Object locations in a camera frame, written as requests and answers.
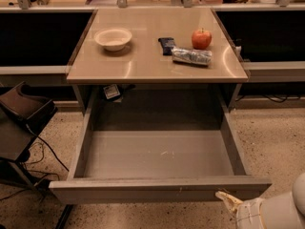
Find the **speckled floor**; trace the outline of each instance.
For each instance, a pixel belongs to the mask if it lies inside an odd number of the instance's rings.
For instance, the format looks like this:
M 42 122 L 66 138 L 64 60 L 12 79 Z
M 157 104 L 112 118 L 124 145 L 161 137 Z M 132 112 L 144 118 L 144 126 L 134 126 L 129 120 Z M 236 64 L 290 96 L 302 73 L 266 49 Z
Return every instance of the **speckled floor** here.
M 303 100 L 274 103 L 262 99 L 242 99 L 231 112 L 246 160 L 255 177 L 269 177 L 273 185 L 262 195 L 269 198 L 291 189 L 305 171 L 305 104 Z M 69 165 L 80 127 L 80 113 L 59 112 L 42 134 L 61 160 Z M 31 148 L 31 161 L 41 155 L 40 146 Z M 45 158 L 28 169 L 67 173 L 48 148 Z M 20 188 L 0 185 L 0 198 Z M 7 229 L 54 228 L 64 205 L 53 195 L 43 200 L 32 191 L 0 201 L 0 223 Z M 234 218 L 222 202 L 97 204 L 73 208 L 65 228 L 209 228 L 233 229 Z

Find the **white robot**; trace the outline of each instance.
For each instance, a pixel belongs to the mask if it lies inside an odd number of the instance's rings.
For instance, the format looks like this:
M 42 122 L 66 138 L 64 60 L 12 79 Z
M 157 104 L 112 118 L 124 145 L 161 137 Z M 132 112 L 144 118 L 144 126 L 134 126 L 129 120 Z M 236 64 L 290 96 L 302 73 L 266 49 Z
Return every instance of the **white robot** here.
M 273 198 L 241 201 L 223 192 L 216 196 L 235 215 L 237 229 L 305 228 L 305 173 L 296 179 L 291 192 Z

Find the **white bowl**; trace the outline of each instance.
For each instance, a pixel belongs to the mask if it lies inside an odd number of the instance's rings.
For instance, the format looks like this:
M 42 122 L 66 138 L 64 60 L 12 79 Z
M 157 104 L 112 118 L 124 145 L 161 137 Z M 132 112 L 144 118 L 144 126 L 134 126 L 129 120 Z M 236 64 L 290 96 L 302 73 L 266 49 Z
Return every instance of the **white bowl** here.
M 110 28 L 98 31 L 94 40 L 105 50 L 115 52 L 124 49 L 132 39 L 132 33 L 124 28 Z

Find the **apple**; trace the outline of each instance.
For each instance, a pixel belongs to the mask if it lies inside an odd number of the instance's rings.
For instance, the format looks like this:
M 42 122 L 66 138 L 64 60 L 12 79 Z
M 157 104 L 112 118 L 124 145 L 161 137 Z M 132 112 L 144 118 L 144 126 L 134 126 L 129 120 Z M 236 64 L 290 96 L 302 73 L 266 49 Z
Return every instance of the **apple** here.
M 209 31 L 199 29 L 192 34 L 193 48 L 196 50 L 205 50 L 212 41 L 212 34 Z

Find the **drawer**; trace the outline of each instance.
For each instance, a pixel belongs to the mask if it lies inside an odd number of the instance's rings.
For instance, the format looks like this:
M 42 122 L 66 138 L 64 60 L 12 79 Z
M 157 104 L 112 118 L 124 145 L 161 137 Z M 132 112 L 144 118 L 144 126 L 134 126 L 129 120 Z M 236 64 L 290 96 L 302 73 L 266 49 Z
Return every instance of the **drawer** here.
M 246 199 L 271 185 L 251 176 L 217 86 L 100 95 L 94 87 L 67 180 L 50 184 L 63 203 Z

